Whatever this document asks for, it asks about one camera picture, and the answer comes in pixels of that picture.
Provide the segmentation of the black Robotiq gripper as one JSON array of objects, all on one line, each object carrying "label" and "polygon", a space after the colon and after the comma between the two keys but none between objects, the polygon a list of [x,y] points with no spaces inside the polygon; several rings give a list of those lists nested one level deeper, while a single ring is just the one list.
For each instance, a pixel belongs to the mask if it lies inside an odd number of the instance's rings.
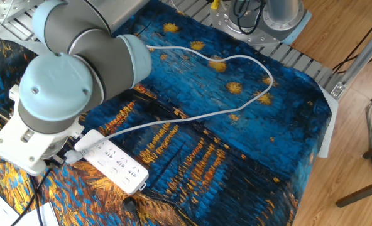
[{"label": "black Robotiq gripper", "polygon": [[44,159],[44,162],[47,167],[62,167],[65,164],[65,157],[52,156]]}]

